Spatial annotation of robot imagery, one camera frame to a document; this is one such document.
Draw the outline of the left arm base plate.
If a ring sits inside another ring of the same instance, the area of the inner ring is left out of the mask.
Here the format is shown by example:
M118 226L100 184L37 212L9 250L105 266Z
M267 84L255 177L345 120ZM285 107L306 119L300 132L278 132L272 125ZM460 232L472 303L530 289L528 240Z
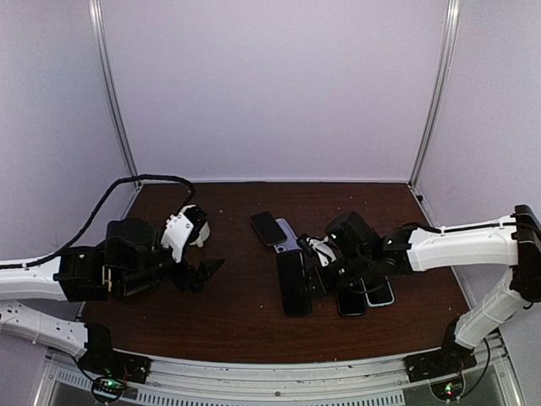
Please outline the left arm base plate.
M85 371L139 384L146 383L151 368L150 358L116 350L87 350L77 361Z

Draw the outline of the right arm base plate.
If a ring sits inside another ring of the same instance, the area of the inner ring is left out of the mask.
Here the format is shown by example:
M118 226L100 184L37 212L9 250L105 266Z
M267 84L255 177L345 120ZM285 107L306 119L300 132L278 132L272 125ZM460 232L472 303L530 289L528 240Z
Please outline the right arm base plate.
M409 355L403 361L410 382L459 374L477 365L477 360L472 353L459 354L442 348Z

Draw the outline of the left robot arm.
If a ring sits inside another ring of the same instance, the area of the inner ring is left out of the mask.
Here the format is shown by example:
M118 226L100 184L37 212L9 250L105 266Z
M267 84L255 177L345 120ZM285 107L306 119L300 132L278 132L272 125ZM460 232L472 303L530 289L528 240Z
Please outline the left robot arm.
M199 239L199 226L183 215L167 222L161 239L140 219L111 221L97 246L68 247L59 254L1 264L1 330L53 347L76 360L87 357L104 376L121 369L110 330L66 321L34 310L27 299L82 303L126 299L163 282L181 291L200 292L220 269L222 259L189 263L186 248Z

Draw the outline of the purple-edged phone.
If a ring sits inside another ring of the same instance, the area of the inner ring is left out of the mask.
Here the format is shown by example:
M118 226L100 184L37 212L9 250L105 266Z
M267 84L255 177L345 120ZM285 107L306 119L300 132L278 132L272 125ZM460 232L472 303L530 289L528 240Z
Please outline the purple-edged phone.
M309 315L311 301L305 290L303 252L289 250L278 253L276 268L285 314L291 317Z
M280 244L287 240L286 234L269 211L263 211L251 216L250 222L266 246Z

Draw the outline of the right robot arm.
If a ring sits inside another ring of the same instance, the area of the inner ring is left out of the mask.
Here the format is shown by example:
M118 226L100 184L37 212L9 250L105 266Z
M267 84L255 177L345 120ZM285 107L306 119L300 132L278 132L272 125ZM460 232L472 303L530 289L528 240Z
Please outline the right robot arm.
M493 221L438 228L410 222L385 236L350 211L327 226L323 239L303 234L298 245L320 261L306 276L306 289L314 296L376 277L448 266L505 266L483 300L448 326L433 358L434 367L445 374L521 308L540 300L540 221L527 205Z

